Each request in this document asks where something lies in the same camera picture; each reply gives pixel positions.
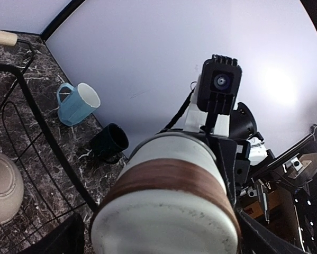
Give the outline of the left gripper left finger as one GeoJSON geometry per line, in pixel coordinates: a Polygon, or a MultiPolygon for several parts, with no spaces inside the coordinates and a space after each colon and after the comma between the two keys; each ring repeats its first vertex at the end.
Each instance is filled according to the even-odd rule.
{"type": "Polygon", "coordinates": [[[84,253],[84,232],[83,219],[74,213],[23,253],[84,253]]]}

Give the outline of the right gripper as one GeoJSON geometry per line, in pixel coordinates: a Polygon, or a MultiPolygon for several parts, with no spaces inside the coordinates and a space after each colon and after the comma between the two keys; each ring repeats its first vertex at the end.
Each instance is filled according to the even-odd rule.
{"type": "Polygon", "coordinates": [[[248,180],[253,149],[260,148],[259,145],[251,145],[250,140],[256,137],[263,141],[263,137],[257,132],[257,124],[252,112],[242,102],[238,103],[238,108],[230,115],[229,137],[218,135],[207,135],[203,130],[197,132],[183,131],[182,129],[172,129],[169,123],[160,133],[180,132],[193,136],[205,143],[216,156],[216,165],[225,182],[228,198],[233,208],[239,206],[238,197],[248,180]]]}

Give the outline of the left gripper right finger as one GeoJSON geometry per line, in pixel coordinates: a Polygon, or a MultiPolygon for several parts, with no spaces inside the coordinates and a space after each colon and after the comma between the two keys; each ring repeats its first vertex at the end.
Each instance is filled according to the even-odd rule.
{"type": "Polygon", "coordinates": [[[241,229],[238,253],[307,253],[270,232],[243,209],[237,209],[236,216],[241,229]]]}

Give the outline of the white cup brown band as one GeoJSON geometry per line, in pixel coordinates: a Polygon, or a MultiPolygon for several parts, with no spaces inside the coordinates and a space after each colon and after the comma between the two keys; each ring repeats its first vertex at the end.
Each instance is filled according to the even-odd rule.
{"type": "Polygon", "coordinates": [[[214,153],[167,132],[136,147],[89,235],[95,253],[237,253],[241,230],[214,153]]]}

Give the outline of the beige ceramic bowl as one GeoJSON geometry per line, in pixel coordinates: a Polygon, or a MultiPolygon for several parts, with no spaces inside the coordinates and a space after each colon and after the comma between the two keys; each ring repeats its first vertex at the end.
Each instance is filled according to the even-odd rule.
{"type": "Polygon", "coordinates": [[[0,152],[0,224],[18,213],[24,196],[24,184],[16,164],[0,152]]]}

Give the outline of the dark green mug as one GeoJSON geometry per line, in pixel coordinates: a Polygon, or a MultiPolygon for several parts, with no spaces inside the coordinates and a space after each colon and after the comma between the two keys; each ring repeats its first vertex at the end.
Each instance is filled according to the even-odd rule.
{"type": "Polygon", "coordinates": [[[90,140],[89,145],[100,161],[113,165],[121,159],[120,153],[129,147],[129,140],[117,124],[110,123],[90,140]]]}

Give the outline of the light blue faceted mug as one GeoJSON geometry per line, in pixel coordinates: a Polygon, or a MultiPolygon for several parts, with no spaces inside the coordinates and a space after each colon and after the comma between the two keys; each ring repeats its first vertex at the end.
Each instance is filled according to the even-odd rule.
{"type": "Polygon", "coordinates": [[[86,83],[79,83],[76,87],[70,83],[63,83],[56,92],[59,108],[57,115],[60,122],[66,126],[73,126],[89,115],[91,115],[101,105],[101,99],[97,92],[86,83]],[[60,99],[60,92],[67,88],[70,93],[60,99]]]}

